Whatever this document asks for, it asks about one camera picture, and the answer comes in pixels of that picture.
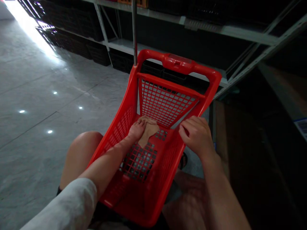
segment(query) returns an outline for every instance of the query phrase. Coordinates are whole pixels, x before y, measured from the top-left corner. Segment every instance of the shelf rack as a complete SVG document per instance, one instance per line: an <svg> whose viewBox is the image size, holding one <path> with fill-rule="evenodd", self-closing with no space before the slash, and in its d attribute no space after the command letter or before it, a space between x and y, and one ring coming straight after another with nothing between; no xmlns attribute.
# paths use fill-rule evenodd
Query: shelf rack
<svg viewBox="0 0 307 230"><path fill-rule="evenodd" d="M110 51L110 48L112 48L115 50L122 51L124 53L134 55L133 42L123 39L121 37L121 28L120 28L120 22L119 22L120 18L119 18L119 13L118 13L118 10L132 12L132 6L127 5L127 4L118 3L118 2L108 1L108 0L82 0L82 1L93 3L95 6L97 16L99 19L99 23L100 23L100 27L101 27L101 30L104 36L104 41L98 42L98 43L105 45L108 51ZM153 10L145 9L141 7L137 7L137 14L143 15L146 17L155 18L158 20L164 20L167 22L180 24L180 25L183 25L186 29L191 29L191 30L200 29L200 30L205 30L205 31L218 33L221 35L230 36L230 37L234 37L237 39L244 39L244 40L253 42L252 45L247 50L245 50L245 52L240 57L238 57L238 59L227 70L222 70L222 69L215 68L214 66L209 66L219 71L223 76L221 83L220 83L220 86L222 88L216 93L214 97L214 98L217 98L221 96L222 94L224 94L231 86L235 85L243 77L245 77L261 60L268 58L270 55L278 51L288 41L293 39L296 35L298 35L306 27L307 14L305 14L299 21L297 21L293 26L291 26L282 36L277 37L277 36L270 35L270 32L298 4L299 1L300 0L292 0L289 3L289 5L280 13L280 15L264 31L259 31L253 28L242 28L237 25L218 26L218 25L207 23L207 22L201 22L197 20L188 19L185 16L174 16L174 15L161 13L161 12L157 12L157 11L153 11ZM116 19L119 25L118 35L116 31L114 30L114 27L111 21L108 19L108 16L104 10L104 7L110 7L116 10L116 14L117 14ZM107 21L103 21L102 13L105 14ZM114 31L115 39L114 38L109 39L107 37L105 26L104 26L105 23L110 24L111 28ZM255 58L249 65L246 66L245 64L247 63L247 61L251 58L251 56L254 54L254 52L257 50L257 48L261 44L267 45L268 48L265 49L257 58ZM154 48L151 48L151 47L139 44L139 43L137 44L137 46L138 46L138 51L142 49L157 50L157 49L154 49ZM155 62L157 64L161 64L161 62L156 61L156 60L149 60L149 61ZM238 67L234 71L234 74L227 80L226 74L228 74L229 69L231 67L233 68L234 66L238 66ZM206 77L200 74L191 73L190 75L193 77L208 81Z"/></svg>

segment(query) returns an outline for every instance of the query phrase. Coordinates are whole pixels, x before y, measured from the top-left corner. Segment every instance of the gray marble floor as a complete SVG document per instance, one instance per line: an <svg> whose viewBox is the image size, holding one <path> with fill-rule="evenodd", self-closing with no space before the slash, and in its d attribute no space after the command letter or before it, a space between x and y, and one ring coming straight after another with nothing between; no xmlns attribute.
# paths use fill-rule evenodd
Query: gray marble floor
<svg viewBox="0 0 307 230"><path fill-rule="evenodd" d="M106 132L129 75L46 51L15 20L0 21L0 31L0 229L19 229L55 197L73 139ZM186 152L185 171L203 177Z"/></svg>

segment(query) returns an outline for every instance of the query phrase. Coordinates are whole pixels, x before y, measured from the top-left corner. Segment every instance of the red shopping basket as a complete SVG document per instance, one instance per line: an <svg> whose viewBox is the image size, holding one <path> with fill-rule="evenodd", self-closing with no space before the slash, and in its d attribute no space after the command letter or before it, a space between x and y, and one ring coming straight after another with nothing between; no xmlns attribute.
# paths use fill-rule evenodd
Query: red shopping basket
<svg viewBox="0 0 307 230"><path fill-rule="evenodd" d="M140 73L146 59L159 60L165 68L183 74L196 72L205 75L210 81L209 88L202 95ZM138 144L131 147L100 198L102 203L143 227L152 227L156 223L185 148L178 133L179 125L174 129L171 127L186 113L186 118L200 116L211 103L221 77L219 72L183 57L153 50L140 51L119 110L89 165L126 137L130 126L140 116L156 120L160 131L149 138L144 149ZM137 114L138 94L140 115Z"/></svg>

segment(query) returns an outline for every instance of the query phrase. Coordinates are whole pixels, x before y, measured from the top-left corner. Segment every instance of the white sleeve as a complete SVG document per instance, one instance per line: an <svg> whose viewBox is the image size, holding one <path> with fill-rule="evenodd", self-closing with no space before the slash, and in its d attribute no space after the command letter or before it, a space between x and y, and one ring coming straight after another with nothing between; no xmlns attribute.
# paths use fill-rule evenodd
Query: white sleeve
<svg viewBox="0 0 307 230"><path fill-rule="evenodd" d="M78 178L21 229L87 229L96 204L95 184L90 179Z"/></svg>

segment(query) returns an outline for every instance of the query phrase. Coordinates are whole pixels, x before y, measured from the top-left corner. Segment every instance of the metal pole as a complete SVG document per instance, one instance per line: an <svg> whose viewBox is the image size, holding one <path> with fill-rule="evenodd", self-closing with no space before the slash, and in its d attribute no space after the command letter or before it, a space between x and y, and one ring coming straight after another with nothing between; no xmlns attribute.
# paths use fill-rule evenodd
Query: metal pole
<svg viewBox="0 0 307 230"><path fill-rule="evenodd" d="M133 31L133 48L134 48L134 66L138 63L138 43L137 43L137 0L132 0L132 31Z"/></svg>

